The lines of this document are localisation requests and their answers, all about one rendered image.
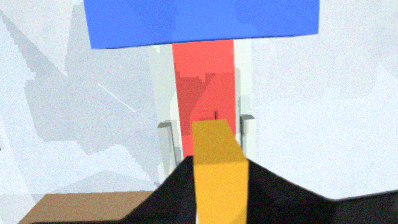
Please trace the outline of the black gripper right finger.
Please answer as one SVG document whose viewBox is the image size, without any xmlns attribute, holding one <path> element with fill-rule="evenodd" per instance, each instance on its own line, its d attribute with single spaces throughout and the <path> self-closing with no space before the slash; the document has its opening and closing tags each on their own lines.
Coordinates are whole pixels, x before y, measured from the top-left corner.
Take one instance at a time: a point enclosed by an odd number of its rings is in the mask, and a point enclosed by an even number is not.
<svg viewBox="0 0 398 224">
<path fill-rule="evenodd" d="M 246 159 L 246 224 L 398 224 L 398 189 L 331 199 Z"/>
</svg>

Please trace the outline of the blue rectangular block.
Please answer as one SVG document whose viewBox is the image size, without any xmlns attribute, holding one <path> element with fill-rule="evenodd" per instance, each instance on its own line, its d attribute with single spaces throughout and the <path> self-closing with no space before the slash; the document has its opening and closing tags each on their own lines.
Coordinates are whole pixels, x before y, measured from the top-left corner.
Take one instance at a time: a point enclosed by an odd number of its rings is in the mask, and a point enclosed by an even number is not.
<svg viewBox="0 0 398 224">
<path fill-rule="evenodd" d="M 318 34 L 320 0 L 83 0 L 92 49 Z"/>
</svg>

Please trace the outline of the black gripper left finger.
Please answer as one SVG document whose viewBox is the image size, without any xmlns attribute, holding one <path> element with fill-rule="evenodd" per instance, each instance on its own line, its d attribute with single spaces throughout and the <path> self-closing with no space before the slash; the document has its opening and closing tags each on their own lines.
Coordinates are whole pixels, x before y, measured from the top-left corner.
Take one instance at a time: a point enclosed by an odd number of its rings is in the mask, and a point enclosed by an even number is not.
<svg viewBox="0 0 398 224">
<path fill-rule="evenodd" d="M 31 224 L 196 224 L 194 158 L 188 155 L 146 200 L 120 220 Z"/>
</svg>

